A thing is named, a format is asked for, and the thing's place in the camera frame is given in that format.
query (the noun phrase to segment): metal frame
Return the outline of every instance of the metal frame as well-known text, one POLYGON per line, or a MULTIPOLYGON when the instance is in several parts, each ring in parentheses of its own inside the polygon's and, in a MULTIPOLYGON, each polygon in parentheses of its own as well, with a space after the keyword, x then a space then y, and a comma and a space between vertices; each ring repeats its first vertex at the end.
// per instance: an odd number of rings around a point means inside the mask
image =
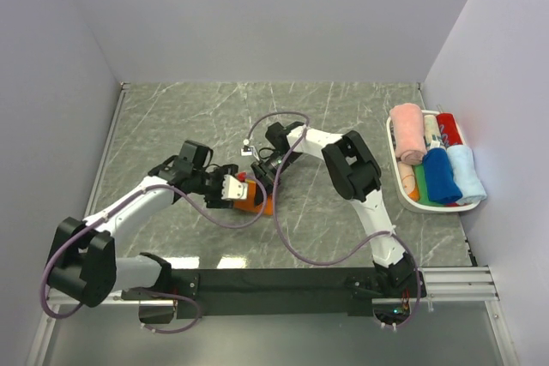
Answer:
MULTIPOLYGON (((496 302, 498 293, 488 267, 426 267, 421 271, 425 277, 427 297, 422 303, 436 302, 496 302)), ((105 305, 173 305, 171 300, 122 300, 122 292, 109 294, 105 305)), ((399 303, 400 299, 372 299, 374 303, 399 303)), ((48 297, 51 305, 76 304, 77 301, 60 291, 51 291, 48 297)))
MULTIPOLYGON (((129 83, 121 84, 121 92, 106 138, 105 149, 101 156, 99 170, 87 203, 86 215, 89 215, 96 205, 97 191, 104 175, 105 162, 111 150, 112 138, 116 133, 120 110, 126 93, 129 91, 129 85, 129 83)), ((422 299, 422 303, 428 304, 429 310, 433 310, 433 304, 439 302, 486 302, 486 310, 490 316, 490 322, 498 343, 498 349, 504 360, 504 366, 516 366, 519 364, 489 267, 426 267, 422 268, 422 272, 427 289, 427 298, 422 299)), ((59 311, 62 305, 76 303, 74 299, 59 291, 51 291, 48 302, 56 312, 59 311)), ((400 301, 398 299, 374 299, 373 302, 397 303, 400 301)), ((115 292, 111 293, 102 304, 172 306, 173 302, 170 300, 125 301, 121 298, 121 292, 115 292)), ((55 323, 56 321, 49 318, 46 314, 42 315, 27 357, 27 366, 41 366, 43 364, 55 323)))
POLYGON ((498 344, 499 354, 504 361, 504 366, 516 366, 520 362, 515 350, 515 344, 505 322, 504 310, 499 301, 486 302, 486 310, 490 317, 492 330, 496 343, 498 344))

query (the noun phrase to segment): white tray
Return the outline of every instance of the white tray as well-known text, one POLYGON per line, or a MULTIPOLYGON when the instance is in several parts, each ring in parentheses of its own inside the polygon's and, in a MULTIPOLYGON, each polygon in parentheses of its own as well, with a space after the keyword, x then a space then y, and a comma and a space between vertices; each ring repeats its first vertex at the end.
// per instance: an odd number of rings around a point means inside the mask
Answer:
MULTIPOLYGON (((423 111, 423 115, 438 115, 440 112, 438 111, 423 111)), ((462 138, 462 142, 465 145, 465 138, 463 137, 462 130, 460 129, 459 124, 456 123, 457 126, 457 133, 460 134, 460 137, 462 138)), ((454 207, 435 207, 435 206, 425 206, 419 204, 417 201, 413 201, 408 197, 406 192, 404 191, 404 188, 402 187, 401 177, 398 172, 398 166, 396 164, 396 156, 395 156, 395 148, 393 147, 393 139, 391 137, 391 117, 387 119, 387 138, 389 139, 389 152, 390 157, 392 159, 392 167, 391 170, 393 171, 393 176, 395 177, 395 186, 396 186, 396 193, 398 194, 398 198, 401 201, 402 205, 412 212, 416 213, 456 213, 456 212, 465 212, 467 210, 475 209, 479 202, 471 203, 469 205, 465 206, 454 206, 454 207)))

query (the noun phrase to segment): black bracket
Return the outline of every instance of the black bracket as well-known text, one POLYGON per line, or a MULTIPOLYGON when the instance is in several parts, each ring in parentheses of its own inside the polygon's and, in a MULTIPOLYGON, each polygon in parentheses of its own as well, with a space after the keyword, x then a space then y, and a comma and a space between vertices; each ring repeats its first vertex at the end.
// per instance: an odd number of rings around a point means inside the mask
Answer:
MULTIPOLYGON (((213 156, 212 148, 195 141, 185 141, 179 155, 170 156, 151 169, 148 175, 161 177, 167 184, 185 194, 203 195, 207 208, 232 208, 233 201, 222 199, 223 179, 225 175, 235 176, 238 173, 238 165, 216 166, 212 171, 206 171, 213 156)), ((174 194, 173 201, 179 200, 180 197, 174 194)))
MULTIPOLYGON (((268 159, 253 162, 251 164, 251 169, 254 172, 254 176, 265 187, 267 195, 273 193, 276 172, 278 171, 282 158, 287 151, 290 150, 287 136, 292 132, 292 130, 299 126, 303 126, 303 122, 293 122, 286 127, 282 126, 279 122, 276 122, 267 128, 265 138, 267 138, 268 142, 273 145, 274 150, 268 159)), ((281 172, 295 162, 301 154, 302 153, 290 154, 281 172)), ((256 196, 254 198, 255 206, 262 204, 262 202, 263 194, 261 190, 256 190, 256 196)))
MULTIPOLYGON (((57 227, 48 260, 86 223, 67 218, 57 227)), ((93 308, 111 292, 117 278, 114 238, 108 231, 91 230, 57 259, 47 284, 93 308)))
POLYGON ((347 200, 365 201, 381 188, 381 169, 360 134, 354 130, 322 150, 337 193, 347 200))
MULTIPOLYGON (((148 288, 149 291, 161 291, 196 300, 200 282, 199 273, 191 273, 190 276, 185 276, 184 278, 172 276, 172 265, 170 263, 155 255, 145 253, 141 253, 141 255, 157 261, 162 266, 159 280, 152 287, 148 288)), ((155 297, 146 291, 140 290, 122 291, 121 298, 123 300, 139 301, 165 300, 163 297, 155 297)), ((168 324, 176 316, 178 306, 178 300, 162 306, 140 303, 138 309, 139 321, 144 324, 168 324)))

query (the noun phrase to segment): floor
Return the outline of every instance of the floor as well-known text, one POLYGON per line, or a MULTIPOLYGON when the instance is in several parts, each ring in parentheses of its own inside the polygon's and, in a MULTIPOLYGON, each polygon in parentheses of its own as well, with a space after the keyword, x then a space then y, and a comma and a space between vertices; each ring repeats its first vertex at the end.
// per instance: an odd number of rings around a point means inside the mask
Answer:
MULTIPOLYGON (((382 168, 389 216, 421 266, 471 265, 456 213, 412 213, 396 196, 385 121, 394 105, 413 102, 423 106, 417 84, 131 84, 123 99, 96 193, 95 211, 134 188, 153 166, 178 153, 186 139, 211 146, 215 163, 236 163, 249 170, 250 158, 241 158, 239 150, 253 121, 270 111, 302 111, 311 117, 315 129, 335 133, 354 129, 363 136, 382 168)), ((293 120, 281 117, 283 124, 293 120)), ((258 146, 266 146, 266 125, 254 135, 258 146)), ((365 236, 352 207, 333 189, 323 162, 312 157, 302 156, 285 171, 279 206, 293 247, 311 259, 331 260, 344 255, 365 236)), ((236 210, 211 213, 231 223, 251 218, 236 210)), ((117 243, 119 256, 142 251, 181 258, 189 267, 307 266, 287 252, 271 219, 261 218, 247 229, 222 229, 184 201, 153 216, 135 235, 117 243)), ((370 250, 360 250, 341 266, 371 266, 370 250)))

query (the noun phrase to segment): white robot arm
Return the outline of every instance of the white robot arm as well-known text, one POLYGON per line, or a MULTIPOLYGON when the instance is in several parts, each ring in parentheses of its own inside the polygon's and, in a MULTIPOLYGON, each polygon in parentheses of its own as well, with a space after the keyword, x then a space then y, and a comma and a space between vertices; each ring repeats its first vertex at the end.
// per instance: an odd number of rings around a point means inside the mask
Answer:
MULTIPOLYGON (((271 193, 280 156, 302 135, 302 123, 282 127, 275 123, 268 128, 267 139, 274 152, 267 160, 251 165, 256 179, 271 193)), ((306 137, 291 153, 286 168, 302 153, 323 159, 339 195, 350 201, 367 234, 393 232, 394 227, 383 204, 381 171, 357 132, 344 135, 307 129, 306 137)), ((120 200, 84 220, 67 218, 57 228, 50 251, 52 256, 80 231, 103 218, 106 222, 71 246, 56 260, 48 273, 47 284, 89 307, 100 304, 112 291, 132 288, 163 290, 170 284, 172 268, 161 257, 141 254, 132 258, 116 258, 115 240, 141 227, 147 219, 179 199, 172 188, 204 196, 207 207, 229 208, 234 201, 248 195, 247 184, 236 178, 236 165, 223 165, 207 171, 206 159, 212 149, 193 141, 185 141, 179 155, 171 156, 154 167, 142 182, 120 200)), ((382 289, 400 290, 413 274, 414 267, 403 247, 392 237, 372 239, 371 248, 382 289)))
MULTIPOLYGON (((287 136, 290 146, 303 134, 304 127, 298 126, 287 136)), ((306 153, 320 160, 325 160, 323 149, 327 145, 335 145, 339 141, 343 141, 343 135, 327 133, 316 129, 307 129, 305 138, 296 146, 294 152, 306 153)), ((371 235, 378 231, 395 231, 395 227, 392 225, 383 203, 381 187, 368 193, 364 201, 350 199, 349 202, 359 215, 366 235, 371 235)), ((405 251, 393 237, 378 237, 371 240, 371 252, 376 264, 389 267, 400 261, 405 251)))

